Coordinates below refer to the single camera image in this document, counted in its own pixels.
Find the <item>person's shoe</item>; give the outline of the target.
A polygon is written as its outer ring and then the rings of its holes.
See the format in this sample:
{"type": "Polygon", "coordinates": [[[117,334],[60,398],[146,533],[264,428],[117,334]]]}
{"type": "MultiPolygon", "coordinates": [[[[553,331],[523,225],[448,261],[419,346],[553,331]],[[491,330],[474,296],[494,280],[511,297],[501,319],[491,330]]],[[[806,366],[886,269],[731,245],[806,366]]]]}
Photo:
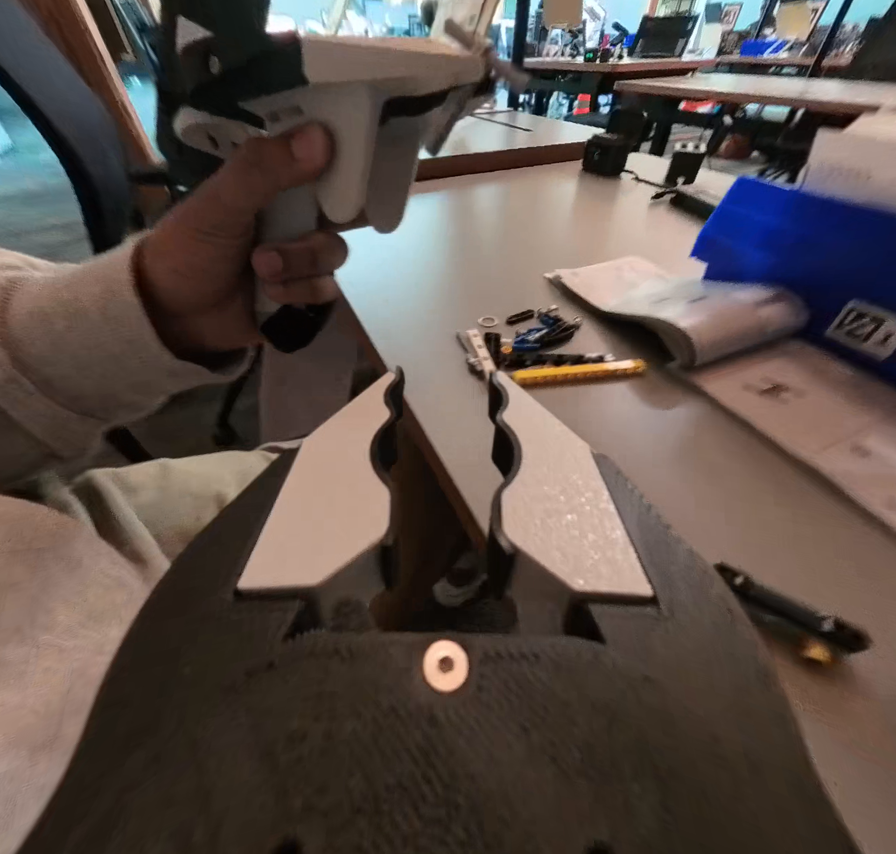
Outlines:
{"type": "Polygon", "coordinates": [[[485,562],[474,549],[461,553],[432,588],[434,602],[445,609],[459,609],[476,600],[487,581],[485,562]]]}

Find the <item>person's left forearm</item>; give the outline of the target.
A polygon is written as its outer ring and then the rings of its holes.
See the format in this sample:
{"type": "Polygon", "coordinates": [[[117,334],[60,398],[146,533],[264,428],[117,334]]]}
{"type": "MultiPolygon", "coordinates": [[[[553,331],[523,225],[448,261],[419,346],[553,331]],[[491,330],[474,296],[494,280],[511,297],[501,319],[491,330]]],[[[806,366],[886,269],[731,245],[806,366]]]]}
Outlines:
{"type": "Polygon", "coordinates": [[[2,489],[69,469],[107,431],[247,368],[247,348],[195,362],[162,343],[137,287],[138,244],[81,264],[2,250],[2,489]]]}

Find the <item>blue plastic bin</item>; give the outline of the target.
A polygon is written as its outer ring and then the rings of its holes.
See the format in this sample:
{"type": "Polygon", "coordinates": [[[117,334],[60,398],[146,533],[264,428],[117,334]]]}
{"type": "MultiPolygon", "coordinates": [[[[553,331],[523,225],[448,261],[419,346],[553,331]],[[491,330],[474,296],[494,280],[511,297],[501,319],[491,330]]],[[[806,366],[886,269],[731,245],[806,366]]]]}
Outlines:
{"type": "Polygon", "coordinates": [[[706,280],[793,293],[805,340],[894,386],[894,213],[736,177],[691,255],[706,280]]]}

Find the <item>lego instruction booklet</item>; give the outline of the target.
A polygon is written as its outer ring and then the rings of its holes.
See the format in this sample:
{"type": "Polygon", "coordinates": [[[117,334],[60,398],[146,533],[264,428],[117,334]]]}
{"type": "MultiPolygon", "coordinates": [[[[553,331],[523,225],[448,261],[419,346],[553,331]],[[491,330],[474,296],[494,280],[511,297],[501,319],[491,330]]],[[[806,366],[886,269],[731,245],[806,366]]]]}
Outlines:
{"type": "Polygon", "coordinates": [[[699,368],[800,333],[804,302],[774,285],[674,278],[641,257],[621,257],[544,278],[610,319],[654,333],[680,368],[699,368]]]}

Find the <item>person's left hand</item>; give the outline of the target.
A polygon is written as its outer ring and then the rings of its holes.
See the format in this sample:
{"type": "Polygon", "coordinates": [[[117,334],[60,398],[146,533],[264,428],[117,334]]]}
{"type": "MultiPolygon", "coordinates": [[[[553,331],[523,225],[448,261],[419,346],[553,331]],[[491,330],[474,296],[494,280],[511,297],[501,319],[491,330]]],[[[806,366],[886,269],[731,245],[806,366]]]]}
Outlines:
{"type": "Polygon", "coordinates": [[[349,250],[342,236],[313,231],[260,244],[259,218],[276,197],[318,179],[330,164],[330,132],[308,123],[241,144],[136,246],[144,311],[181,361],[223,371],[261,342],[256,287],[280,306],[324,303],[349,250]]]}

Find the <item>white box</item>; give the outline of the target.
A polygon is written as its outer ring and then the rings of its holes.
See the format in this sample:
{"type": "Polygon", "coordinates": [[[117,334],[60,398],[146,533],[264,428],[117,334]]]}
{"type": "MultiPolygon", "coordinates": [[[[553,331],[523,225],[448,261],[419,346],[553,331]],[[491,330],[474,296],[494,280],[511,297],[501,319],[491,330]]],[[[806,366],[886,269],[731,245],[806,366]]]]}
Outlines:
{"type": "Polygon", "coordinates": [[[843,130],[817,132],[799,187],[894,213],[894,105],[863,114],[843,130]]]}

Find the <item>pile of small lego pieces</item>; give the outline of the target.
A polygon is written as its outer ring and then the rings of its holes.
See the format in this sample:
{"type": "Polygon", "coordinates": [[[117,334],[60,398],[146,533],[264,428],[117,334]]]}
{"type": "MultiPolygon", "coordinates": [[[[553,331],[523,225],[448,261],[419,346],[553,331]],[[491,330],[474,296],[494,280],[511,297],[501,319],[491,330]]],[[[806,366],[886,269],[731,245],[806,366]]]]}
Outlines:
{"type": "Polygon", "coordinates": [[[516,369],[543,365],[615,361],[612,354],[566,350],[583,323],[581,315],[566,317],[553,305],[510,314],[504,321],[503,331],[499,330],[498,318],[493,315],[478,319],[473,329],[485,338],[497,371],[508,374],[516,369]]]}

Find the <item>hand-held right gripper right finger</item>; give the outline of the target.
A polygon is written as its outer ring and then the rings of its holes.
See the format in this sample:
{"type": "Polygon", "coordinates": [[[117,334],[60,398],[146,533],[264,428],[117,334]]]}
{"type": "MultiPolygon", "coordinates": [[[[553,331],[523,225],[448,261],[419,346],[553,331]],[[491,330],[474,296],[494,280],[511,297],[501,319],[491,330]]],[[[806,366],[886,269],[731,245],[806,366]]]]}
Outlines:
{"type": "Polygon", "coordinates": [[[591,447],[508,375],[487,387],[501,478],[487,551],[496,592],[518,603],[654,602],[591,447]]]}

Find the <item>white lego piece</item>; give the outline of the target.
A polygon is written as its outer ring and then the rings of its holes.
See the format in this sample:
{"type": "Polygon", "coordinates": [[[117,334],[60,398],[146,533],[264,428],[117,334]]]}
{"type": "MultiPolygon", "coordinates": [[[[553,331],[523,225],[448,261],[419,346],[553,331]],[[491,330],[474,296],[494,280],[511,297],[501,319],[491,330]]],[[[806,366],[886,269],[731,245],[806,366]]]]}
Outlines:
{"type": "Polygon", "coordinates": [[[477,378],[487,381],[497,371],[497,367],[483,335],[477,329],[469,329],[458,331],[455,336],[465,352],[469,371],[477,378]]]}

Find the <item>black office chair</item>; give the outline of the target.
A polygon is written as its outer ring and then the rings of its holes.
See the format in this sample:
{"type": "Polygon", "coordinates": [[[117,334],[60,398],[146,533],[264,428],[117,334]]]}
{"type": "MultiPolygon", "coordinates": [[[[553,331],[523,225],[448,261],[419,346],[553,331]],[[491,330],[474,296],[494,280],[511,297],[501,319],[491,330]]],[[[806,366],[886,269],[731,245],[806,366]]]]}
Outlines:
{"type": "Polygon", "coordinates": [[[118,130],[19,0],[1,0],[1,83],[59,160],[93,251],[119,245],[130,229],[133,195],[118,130]]]}

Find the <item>loose instruction sheet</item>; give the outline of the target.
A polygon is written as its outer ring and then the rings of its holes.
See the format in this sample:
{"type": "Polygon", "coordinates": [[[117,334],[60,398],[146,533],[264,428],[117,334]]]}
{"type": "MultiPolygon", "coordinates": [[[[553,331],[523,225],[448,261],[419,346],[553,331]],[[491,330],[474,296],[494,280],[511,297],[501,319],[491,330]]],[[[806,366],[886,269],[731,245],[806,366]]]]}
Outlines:
{"type": "Polygon", "coordinates": [[[684,377],[895,529],[895,391],[791,340],[684,377]]]}

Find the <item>yellow lego beam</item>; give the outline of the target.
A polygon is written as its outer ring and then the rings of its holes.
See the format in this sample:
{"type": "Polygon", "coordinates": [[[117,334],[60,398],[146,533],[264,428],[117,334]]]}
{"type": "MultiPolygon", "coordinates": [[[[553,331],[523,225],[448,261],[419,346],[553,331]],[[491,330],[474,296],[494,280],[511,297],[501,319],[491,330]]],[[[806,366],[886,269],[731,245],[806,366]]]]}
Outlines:
{"type": "Polygon", "coordinates": [[[510,379],[525,389],[551,389],[639,378],[647,369],[648,364],[641,359],[543,365],[516,369],[510,379]]]}

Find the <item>black monitor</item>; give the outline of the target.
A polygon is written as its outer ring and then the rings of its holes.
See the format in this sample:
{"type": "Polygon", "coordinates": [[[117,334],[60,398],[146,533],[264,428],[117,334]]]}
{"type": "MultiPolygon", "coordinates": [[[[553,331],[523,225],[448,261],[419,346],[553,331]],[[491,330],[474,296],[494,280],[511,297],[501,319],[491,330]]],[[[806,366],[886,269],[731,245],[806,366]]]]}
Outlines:
{"type": "Polygon", "coordinates": [[[643,15],[628,46],[634,59],[681,58],[697,27],[697,14],[675,16],[643,15]]]}

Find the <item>neighbouring table with wood edge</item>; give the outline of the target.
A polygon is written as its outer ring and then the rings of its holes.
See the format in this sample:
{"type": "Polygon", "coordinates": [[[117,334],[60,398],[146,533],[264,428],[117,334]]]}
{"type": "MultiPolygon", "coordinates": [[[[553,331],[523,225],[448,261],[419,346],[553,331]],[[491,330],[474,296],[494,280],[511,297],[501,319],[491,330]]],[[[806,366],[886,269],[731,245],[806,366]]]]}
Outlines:
{"type": "Polygon", "coordinates": [[[417,182],[580,162],[599,128],[515,111],[461,119],[434,156],[421,154],[417,182]]]}

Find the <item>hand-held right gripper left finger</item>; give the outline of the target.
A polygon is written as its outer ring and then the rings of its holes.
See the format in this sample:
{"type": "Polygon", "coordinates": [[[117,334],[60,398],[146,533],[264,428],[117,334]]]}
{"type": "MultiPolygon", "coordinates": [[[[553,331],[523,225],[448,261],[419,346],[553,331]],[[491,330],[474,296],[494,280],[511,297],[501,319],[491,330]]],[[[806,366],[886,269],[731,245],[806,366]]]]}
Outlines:
{"type": "Polygon", "coordinates": [[[299,446],[237,583],[241,595],[377,595],[393,576],[404,373],[388,371],[299,446]]]}

